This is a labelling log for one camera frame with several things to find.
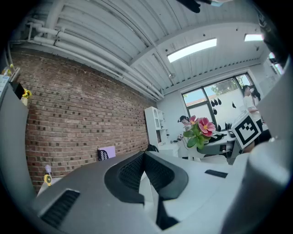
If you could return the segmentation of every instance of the brick wall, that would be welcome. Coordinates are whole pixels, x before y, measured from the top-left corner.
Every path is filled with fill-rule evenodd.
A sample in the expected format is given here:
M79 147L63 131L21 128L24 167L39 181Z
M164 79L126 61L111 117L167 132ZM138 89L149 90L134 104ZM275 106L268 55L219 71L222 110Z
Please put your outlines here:
M147 147L144 109L154 102L72 60L21 48L11 54L21 67L17 81L33 93L26 155L36 191L46 164L53 177L60 177L95 162L99 147L114 145L117 156Z

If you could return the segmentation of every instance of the ceiling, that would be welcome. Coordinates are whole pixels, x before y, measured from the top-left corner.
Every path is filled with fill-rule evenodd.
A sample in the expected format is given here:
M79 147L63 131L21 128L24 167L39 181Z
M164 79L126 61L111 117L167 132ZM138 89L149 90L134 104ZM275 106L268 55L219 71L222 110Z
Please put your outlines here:
M44 0L28 17L102 48L167 94L217 69L257 64L265 49L263 42L244 42L246 33L260 32L245 0L200 9L196 14L176 0ZM217 38L216 47L169 62L168 54L210 38Z

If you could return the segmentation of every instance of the flower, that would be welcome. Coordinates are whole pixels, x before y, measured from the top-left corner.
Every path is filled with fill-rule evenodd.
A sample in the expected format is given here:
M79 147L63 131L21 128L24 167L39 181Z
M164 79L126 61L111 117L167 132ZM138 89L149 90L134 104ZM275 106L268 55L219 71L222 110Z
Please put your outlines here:
M189 122L190 122L191 124L195 124L195 118L196 118L195 115L191 116L190 119L189 119Z
M212 132L216 130L215 125L212 122L209 122L208 118L200 118L198 126L200 127L202 134L207 137L212 136Z

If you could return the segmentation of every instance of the purple board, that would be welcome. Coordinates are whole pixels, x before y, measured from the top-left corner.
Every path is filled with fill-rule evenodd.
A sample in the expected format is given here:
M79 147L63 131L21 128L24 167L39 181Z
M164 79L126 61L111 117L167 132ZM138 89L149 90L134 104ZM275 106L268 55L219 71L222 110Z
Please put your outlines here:
M105 150L109 158L113 158L116 156L115 146L102 147L102 148L99 148L98 150Z

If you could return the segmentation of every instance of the black window frame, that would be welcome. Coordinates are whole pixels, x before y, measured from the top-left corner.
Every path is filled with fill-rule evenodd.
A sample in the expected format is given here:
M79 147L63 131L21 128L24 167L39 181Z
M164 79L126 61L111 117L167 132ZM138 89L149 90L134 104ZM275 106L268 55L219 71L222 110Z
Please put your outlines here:
M234 75L234 76L231 76L231 77L229 77L229 78L225 78L225 79L223 79L223 80L219 80L219 81L216 81L216 82L210 83L210 84L208 84L208 85L201 86L201 87L199 87L199 88L197 88L197 89L194 89L194 90L191 90L191 91L188 91L188 92L182 93L181 95L182 95L183 101L184 101L184 103L185 103L185 107L186 107L186 109L187 109L187 112L188 112L188 116L189 116L189 118L191 117L191 116L190 116L189 109L192 109L192 108L195 108L195 107L199 107L199 106L203 106L203 105L207 105L208 108L209 108L209 111L210 111L211 117L212 117L212 122L215 124L216 130L218 131L218 124L217 124L217 121L216 121L216 116L215 116L214 111L213 111L213 109L212 109L211 100L208 98L208 96L207 96L207 94L206 94L205 87L208 87L208 86L211 86L211 85L217 84L217 83L222 82L222 81L226 81L226 80L233 79L234 82L236 83L237 87L240 89L240 91L241 91L241 93L242 93L242 96L244 97L244 92L243 92L243 90L242 90L242 88L241 88L241 85L240 85L240 83L238 82L238 80L236 79L236 77L239 77L239 76L242 76L242 75L246 75L246 77L248 78L249 82L251 83L251 86L254 85L254 83L253 83L251 77L249 76L248 72L246 72L246 73L242 73L242 74L239 74L239 75ZM183 95L185 95L185 94L189 94L189 93L191 93L191 92L193 92L193 91L197 91L197 90L202 90L203 94L205 95L206 100L205 100L205 101L202 101L202 102L199 102L199 103L196 103L196 104L191 105L191 106L187 106L187 105L186 105L186 102L185 102L185 100L184 100Z

